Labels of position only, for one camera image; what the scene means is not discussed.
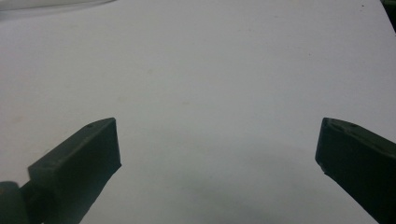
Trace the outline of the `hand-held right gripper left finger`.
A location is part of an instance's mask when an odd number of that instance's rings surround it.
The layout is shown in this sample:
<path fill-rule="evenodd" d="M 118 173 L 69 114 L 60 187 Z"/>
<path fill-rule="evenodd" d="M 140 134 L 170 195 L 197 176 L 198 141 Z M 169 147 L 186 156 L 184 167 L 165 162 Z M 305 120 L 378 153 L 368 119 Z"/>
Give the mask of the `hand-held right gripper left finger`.
<path fill-rule="evenodd" d="M 31 224 L 78 224 L 121 167 L 116 120 L 92 122 L 28 167 Z"/>

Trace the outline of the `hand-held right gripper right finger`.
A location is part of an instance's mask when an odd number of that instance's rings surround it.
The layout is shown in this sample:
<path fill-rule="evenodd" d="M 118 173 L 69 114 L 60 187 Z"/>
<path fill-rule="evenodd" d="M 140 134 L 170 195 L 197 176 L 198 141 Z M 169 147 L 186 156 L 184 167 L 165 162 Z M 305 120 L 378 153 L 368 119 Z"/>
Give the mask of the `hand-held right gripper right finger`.
<path fill-rule="evenodd" d="M 340 119 L 321 122 L 315 160 L 379 224 L 396 224 L 396 144 Z"/>

